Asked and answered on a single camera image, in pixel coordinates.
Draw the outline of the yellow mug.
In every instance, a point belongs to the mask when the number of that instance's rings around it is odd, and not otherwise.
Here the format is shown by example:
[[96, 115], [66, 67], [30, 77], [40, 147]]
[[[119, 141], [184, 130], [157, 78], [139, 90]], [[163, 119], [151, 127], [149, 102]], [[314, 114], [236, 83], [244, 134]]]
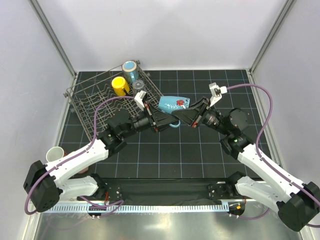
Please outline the yellow mug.
[[117, 76], [112, 79], [111, 86], [115, 94], [119, 97], [127, 96], [130, 92], [129, 84], [122, 76]]

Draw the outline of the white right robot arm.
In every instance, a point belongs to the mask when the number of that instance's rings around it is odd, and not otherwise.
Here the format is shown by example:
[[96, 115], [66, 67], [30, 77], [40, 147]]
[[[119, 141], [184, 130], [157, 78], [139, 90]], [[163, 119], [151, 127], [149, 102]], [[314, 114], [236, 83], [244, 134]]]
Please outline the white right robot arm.
[[174, 102], [178, 108], [172, 115], [195, 128], [199, 124], [225, 135], [220, 143], [223, 150], [240, 163], [249, 167], [267, 184], [260, 184], [250, 177], [236, 172], [225, 185], [230, 198], [239, 195], [252, 198], [277, 213], [280, 220], [291, 230], [299, 232], [320, 212], [320, 188], [293, 177], [268, 158], [258, 144], [244, 134], [248, 127], [246, 113], [240, 108], [232, 109], [227, 116], [211, 106], [207, 98], [185, 106], [186, 101]]

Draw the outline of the blue butterfly mug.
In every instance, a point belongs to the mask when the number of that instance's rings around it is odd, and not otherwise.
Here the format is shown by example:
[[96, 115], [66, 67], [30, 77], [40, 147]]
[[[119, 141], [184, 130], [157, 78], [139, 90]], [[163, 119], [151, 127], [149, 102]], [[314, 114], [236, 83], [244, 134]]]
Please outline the blue butterfly mug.
[[135, 61], [126, 61], [121, 66], [123, 75], [129, 84], [133, 84], [139, 79], [138, 65]]

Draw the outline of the clear glass cup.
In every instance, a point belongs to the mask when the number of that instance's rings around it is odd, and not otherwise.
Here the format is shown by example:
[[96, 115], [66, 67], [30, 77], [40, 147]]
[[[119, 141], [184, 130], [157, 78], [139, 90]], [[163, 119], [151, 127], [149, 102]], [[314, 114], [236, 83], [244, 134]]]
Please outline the clear glass cup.
[[145, 83], [142, 80], [136, 80], [132, 83], [132, 92], [133, 95], [136, 95], [140, 91], [144, 91], [146, 88]]

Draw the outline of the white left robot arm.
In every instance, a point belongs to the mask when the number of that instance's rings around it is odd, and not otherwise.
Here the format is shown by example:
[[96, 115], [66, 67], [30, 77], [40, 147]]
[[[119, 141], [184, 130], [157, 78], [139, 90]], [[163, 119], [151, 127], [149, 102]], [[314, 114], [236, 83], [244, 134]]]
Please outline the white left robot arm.
[[73, 178], [75, 174], [97, 162], [106, 160], [126, 146], [126, 138], [145, 131], [159, 132], [179, 122], [178, 109], [165, 109], [144, 103], [138, 116], [126, 109], [118, 110], [107, 120], [106, 128], [95, 133], [91, 142], [52, 162], [37, 160], [31, 164], [23, 188], [27, 193], [24, 211], [28, 215], [51, 209], [59, 201], [80, 196], [101, 200], [106, 185], [97, 174]]

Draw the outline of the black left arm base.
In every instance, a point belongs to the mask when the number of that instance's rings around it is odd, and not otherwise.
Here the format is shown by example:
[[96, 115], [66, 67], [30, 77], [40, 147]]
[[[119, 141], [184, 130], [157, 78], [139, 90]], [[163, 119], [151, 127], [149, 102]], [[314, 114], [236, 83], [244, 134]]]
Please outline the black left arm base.
[[100, 180], [97, 185], [97, 199], [111, 202], [122, 199], [122, 187], [118, 182]]

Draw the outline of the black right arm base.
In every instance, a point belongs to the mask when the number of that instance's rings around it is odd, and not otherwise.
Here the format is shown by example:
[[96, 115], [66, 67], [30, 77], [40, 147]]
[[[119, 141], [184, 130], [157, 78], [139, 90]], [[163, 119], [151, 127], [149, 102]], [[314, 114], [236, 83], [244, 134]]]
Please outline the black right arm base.
[[211, 200], [243, 199], [236, 187], [229, 183], [212, 183], [207, 186], [208, 197]]

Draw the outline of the blue flower mug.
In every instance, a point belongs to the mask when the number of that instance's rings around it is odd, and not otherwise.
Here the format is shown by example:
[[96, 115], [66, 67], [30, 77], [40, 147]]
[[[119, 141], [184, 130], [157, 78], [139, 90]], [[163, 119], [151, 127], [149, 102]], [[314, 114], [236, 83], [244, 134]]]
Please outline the blue flower mug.
[[173, 111], [189, 108], [190, 99], [181, 96], [161, 96], [158, 109], [162, 112], [172, 114]]

